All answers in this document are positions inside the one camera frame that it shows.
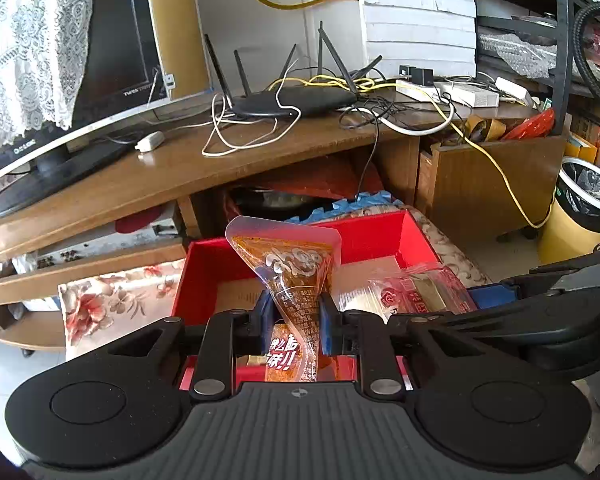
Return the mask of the black wifi router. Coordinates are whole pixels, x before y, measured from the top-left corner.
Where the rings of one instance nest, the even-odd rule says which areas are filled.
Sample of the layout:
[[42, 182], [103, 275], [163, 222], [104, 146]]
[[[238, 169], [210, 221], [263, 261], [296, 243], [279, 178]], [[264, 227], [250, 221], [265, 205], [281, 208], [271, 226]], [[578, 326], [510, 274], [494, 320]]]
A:
[[[344, 65], [337, 49], [330, 41], [323, 25], [317, 29], [317, 74], [312, 80], [299, 82], [288, 86], [290, 81], [292, 57], [296, 53], [297, 45], [294, 44], [287, 56], [286, 63], [280, 73], [279, 81], [273, 82], [271, 88], [253, 92], [248, 84], [248, 79], [242, 66], [242, 59], [237, 50], [234, 58], [242, 82], [243, 96], [232, 96], [221, 64], [213, 49], [213, 44], [208, 34], [204, 35], [208, 55], [218, 77], [222, 91], [222, 104], [235, 116], [242, 119], [282, 119], [287, 117], [317, 116], [338, 110], [340, 107], [351, 106], [362, 96], [363, 87], [361, 79], [374, 70], [382, 61], [378, 55], [372, 62], [363, 68], [350, 72]], [[336, 63], [342, 82], [337, 78], [324, 79], [323, 50], [327, 49]]]

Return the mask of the floral beige table cloth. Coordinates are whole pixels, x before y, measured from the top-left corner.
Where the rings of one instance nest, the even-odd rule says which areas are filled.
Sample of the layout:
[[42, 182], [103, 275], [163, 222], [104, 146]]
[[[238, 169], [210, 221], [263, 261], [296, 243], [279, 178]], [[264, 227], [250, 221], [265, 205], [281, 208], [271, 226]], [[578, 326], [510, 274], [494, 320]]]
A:
[[[396, 217], [398, 210], [410, 213], [438, 259], [448, 266], [466, 288], [490, 284], [491, 280], [466, 257], [424, 214], [412, 206], [373, 206], [367, 209], [338, 214], [329, 222], [352, 218], [381, 216]], [[393, 256], [398, 250], [401, 235], [398, 220], [358, 221], [370, 234], [370, 226], [385, 229], [385, 249], [373, 249], [367, 256], [346, 257], [345, 244], [358, 234], [341, 234], [342, 264]], [[415, 256], [404, 256], [409, 264], [420, 261]], [[66, 360], [71, 360], [103, 344], [120, 338], [133, 330], [176, 315], [187, 325], [204, 324], [216, 312], [232, 309], [251, 310], [261, 295], [264, 285], [256, 278], [242, 259], [235, 254], [224, 238], [202, 240], [189, 246], [185, 259], [141, 266], [124, 272], [109, 273], [58, 286], [59, 301], [65, 322]]]

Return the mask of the white power strip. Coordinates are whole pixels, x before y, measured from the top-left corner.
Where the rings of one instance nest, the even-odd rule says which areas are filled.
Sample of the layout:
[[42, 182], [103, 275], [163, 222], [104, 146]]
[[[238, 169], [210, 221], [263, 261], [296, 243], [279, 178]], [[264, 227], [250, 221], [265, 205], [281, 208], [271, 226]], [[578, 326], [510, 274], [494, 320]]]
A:
[[535, 107], [530, 96], [516, 96], [498, 88], [493, 82], [478, 82], [460, 79], [434, 81], [431, 86], [414, 84], [410, 80], [398, 78], [394, 84], [402, 96], [422, 103], [451, 101], [470, 108], [499, 107], [502, 103], [515, 103]]

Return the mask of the silver media player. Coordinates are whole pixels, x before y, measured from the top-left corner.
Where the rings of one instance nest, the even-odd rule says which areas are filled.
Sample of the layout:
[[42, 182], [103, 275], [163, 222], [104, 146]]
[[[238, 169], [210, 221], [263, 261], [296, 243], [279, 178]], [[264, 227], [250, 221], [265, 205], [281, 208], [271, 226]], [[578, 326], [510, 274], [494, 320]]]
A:
[[122, 249], [175, 240], [180, 236], [181, 229], [178, 204], [170, 202], [130, 214], [36, 252], [12, 258], [12, 265], [18, 274], [26, 274]]

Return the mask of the blue foam mat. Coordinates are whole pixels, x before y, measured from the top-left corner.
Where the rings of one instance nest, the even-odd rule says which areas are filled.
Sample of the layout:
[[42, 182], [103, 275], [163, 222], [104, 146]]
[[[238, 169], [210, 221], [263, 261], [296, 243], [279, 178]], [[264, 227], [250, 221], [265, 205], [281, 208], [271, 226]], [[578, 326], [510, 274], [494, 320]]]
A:
[[308, 218], [301, 219], [299, 216], [295, 216], [288, 219], [288, 222], [311, 224], [344, 218], [373, 216], [374, 214], [397, 211], [402, 206], [403, 203], [400, 200], [395, 200], [387, 191], [380, 191], [375, 194], [362, 192], [352, 202], [345, 198], [336, 200], [336, 202], [330, 205], [330, 209], [325, 209], [324, 207], [316, 208], [308, 215]]

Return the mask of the red plastic bag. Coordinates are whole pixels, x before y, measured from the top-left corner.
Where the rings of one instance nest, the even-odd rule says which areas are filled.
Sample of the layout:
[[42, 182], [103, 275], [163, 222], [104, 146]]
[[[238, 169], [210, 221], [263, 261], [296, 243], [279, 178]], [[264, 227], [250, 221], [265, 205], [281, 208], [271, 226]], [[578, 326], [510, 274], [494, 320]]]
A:
[[555, 123], [554, 108], [550, 107], [544, 112], [524, 120], [521, 124], [503, 136], [503, 140], [536, 139], [547, 136]]

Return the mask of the white small adapter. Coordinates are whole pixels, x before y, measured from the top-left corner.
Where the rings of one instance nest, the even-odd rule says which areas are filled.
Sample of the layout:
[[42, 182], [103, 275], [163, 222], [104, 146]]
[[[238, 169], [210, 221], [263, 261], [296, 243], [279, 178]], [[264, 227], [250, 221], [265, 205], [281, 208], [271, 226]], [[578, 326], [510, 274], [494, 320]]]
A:
[[134, 150], [140, 153], [149, 153], [161, 146], [165, 140], [166, 137], [161, 131], [155, 131], [138, 140], [134, 145]]

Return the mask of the orange spicy snack packet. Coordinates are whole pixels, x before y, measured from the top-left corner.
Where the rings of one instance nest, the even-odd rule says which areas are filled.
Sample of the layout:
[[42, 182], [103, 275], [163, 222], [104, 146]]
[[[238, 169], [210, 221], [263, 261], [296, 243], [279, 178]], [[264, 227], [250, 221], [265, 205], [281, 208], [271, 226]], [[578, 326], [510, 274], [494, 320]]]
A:
[[225, 237], [271, 294], [282, 317], [266, 354], [268, 382], [315, 382], [320, 369], [320, 306], [341, 261], [338, 231], [239, 216]]

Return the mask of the black metal shelf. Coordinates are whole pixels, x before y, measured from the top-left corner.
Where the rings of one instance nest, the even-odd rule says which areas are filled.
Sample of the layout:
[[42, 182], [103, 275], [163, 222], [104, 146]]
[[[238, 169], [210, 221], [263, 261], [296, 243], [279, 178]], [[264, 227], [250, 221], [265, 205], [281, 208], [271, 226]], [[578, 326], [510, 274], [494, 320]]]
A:
[[585, 0], [476, 0], [477, 70], [550, 98], [559, 127], [570, 96], [584, 90], [572, 74], [575, 4]]

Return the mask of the pink red cake packet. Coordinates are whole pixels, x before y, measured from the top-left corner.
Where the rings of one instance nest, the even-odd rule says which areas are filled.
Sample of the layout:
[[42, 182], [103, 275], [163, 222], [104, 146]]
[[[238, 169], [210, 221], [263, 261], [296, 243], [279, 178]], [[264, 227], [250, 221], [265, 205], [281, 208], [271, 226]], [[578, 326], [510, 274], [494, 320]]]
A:
[[388, 321], [397, 314], [465, 314], [477, 307], [448, 266], [421, 264], [370, 280], [374, 308]]

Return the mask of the clear bag white bun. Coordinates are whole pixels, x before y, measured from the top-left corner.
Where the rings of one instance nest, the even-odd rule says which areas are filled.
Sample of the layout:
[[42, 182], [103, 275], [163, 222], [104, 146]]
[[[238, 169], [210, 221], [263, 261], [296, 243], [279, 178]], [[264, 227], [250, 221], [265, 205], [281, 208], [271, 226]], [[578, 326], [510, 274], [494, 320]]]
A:
[[399, 263], [393, 256], [343, 263], [332, 274], [332, 300], [339, 311], [370, 312], [387, 321], [390, 308], [381, 302], [372, 281], [392, 278], [399, 271]]

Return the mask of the brown cardboard box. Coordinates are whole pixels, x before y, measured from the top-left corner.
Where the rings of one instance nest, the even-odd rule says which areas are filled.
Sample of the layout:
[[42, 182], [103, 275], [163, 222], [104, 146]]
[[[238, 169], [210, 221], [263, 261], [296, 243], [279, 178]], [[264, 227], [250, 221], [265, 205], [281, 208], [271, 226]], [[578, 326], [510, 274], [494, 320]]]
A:
[[420, 153], [415, 206], [453, 243], [493, 240], [550, 210], [566, 141], [560, 136], [467, 144], [434, 144]]

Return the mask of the red cardboard box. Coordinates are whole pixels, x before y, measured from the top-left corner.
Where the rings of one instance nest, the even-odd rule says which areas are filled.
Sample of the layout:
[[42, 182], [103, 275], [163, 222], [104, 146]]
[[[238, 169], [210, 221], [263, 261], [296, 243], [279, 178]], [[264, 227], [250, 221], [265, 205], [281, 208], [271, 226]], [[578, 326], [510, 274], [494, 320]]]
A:
[[190, 244], [172, 313], [204, 325], [215, 313], [251, 310], [256, 300], [238, 295], [260, 282], [282, 318], [265, 338], [265, 363], [239, 367], [238, 382], [350, 380], [352, 359], [321, 352], [318, 297], [341, 289], [342, 264], [381, 260], [402, 270], [439, 258], [407, 211], [317, 226], [239, 216], [224, 237]]

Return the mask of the yellow trash bin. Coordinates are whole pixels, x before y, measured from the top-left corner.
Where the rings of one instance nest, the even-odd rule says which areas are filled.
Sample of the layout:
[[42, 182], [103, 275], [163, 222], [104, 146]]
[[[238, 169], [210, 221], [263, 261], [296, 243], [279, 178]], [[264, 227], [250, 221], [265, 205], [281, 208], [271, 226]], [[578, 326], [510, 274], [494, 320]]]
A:
[[600, 250], [600, 167], [577, 157], [562, 159], [552, 211], [536, 249], [542, 264]]

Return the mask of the white lace cloth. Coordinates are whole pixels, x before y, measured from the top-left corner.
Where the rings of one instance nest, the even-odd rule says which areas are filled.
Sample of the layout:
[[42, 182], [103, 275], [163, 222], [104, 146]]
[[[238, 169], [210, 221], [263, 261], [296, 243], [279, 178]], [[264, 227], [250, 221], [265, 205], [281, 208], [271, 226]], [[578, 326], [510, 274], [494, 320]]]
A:
[[46, 122], [68, 130], [94, 0], [0, 0], [0, 149]]

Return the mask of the black television monitor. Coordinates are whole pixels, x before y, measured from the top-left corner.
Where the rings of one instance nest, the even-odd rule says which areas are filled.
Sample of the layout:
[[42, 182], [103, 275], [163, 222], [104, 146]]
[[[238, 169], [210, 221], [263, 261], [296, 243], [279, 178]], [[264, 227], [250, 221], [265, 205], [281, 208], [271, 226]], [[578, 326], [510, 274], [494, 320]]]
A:
[[0, 218], [125, 155], [211, 89], [197, 0], [0, 0]]

